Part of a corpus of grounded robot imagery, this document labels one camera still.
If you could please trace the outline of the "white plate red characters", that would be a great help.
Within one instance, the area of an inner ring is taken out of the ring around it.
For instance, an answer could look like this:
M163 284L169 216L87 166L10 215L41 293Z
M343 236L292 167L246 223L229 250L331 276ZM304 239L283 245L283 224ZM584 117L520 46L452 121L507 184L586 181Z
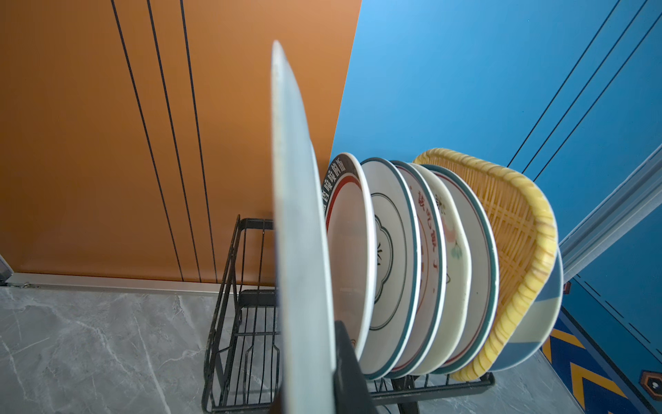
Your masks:
M451 374L466 367L479 353L493 324L498 299L499 265L490 222L477 195L455 172L444 167L424 165L450 186L467 236L472 259L470 298L465 335L468 343L462 356L449 368L431 374Z

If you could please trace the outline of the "yellow woven tray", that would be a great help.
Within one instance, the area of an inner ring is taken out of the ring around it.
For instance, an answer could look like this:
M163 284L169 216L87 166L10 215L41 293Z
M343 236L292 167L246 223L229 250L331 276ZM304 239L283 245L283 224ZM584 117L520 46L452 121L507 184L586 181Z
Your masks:
M456 381L475 381L493 367L553 272L556 219L534 181L508 167L446 148L430 149L415 161L457 174L477 196L495 237L498 268L492 287L498 296L488 304L496 317L475 355L449 372Z

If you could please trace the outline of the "white flower outline plate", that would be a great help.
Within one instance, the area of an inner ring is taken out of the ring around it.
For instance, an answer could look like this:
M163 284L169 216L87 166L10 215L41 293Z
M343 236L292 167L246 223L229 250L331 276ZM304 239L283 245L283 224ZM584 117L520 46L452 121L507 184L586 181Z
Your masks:
M361 166L374 214L377 276L360 368L374 381L396 368L410 339L420 293L421 243L410 188L396 166L378 157Z

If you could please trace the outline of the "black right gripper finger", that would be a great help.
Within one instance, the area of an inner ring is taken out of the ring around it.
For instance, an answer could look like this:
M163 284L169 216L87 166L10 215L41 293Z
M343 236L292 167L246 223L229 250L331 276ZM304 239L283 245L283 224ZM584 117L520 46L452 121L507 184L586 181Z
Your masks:
M335 412L368 414L377 413L367 388L353 345L345 324L334 322L335 360L334 403Z

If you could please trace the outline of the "cream floral plate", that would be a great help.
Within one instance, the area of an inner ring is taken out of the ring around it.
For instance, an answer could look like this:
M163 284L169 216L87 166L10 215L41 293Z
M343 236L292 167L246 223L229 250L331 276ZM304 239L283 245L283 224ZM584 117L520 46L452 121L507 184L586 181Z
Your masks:
M449 368L462 356L468 339L465 335L470 298L472 259L467 236L450 186L426 167L414 165L433 193L442 222L446 246L446 295L441 322L429 353L414 371L416 375L431 374L439 368Z

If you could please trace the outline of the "blue striped plate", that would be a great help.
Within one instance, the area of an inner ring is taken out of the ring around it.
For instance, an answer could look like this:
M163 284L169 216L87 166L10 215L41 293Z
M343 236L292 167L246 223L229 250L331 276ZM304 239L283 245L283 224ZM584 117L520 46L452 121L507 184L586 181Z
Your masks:
M317 157L303 98L272 44L272 188L286 413L333 413L334 313Z
M563 262L558 251L548 281L492 365L491 372L504 371L525 362L548 339L560 313L563 284Z

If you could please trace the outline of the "orange sunburst plate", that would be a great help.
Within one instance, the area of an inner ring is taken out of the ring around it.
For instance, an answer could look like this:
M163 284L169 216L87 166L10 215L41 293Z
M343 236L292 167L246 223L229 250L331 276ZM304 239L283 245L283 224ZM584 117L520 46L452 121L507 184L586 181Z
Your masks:
M413 374L432 348L441 323L446 295L446 248L441 241L441 214L429 184L410 163L395 160L393 164L403 175L414 202L415 223L421 243L421 271L419 299L410 337L389 379Z

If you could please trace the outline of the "green rimmed white plate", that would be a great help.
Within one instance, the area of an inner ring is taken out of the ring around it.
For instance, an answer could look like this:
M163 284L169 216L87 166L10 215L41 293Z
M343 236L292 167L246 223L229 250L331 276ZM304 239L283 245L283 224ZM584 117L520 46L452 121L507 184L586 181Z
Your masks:
M340 153L322 181L334 319L345 325L357 357L370 330L377 274L376 230L367 178L360 162Z

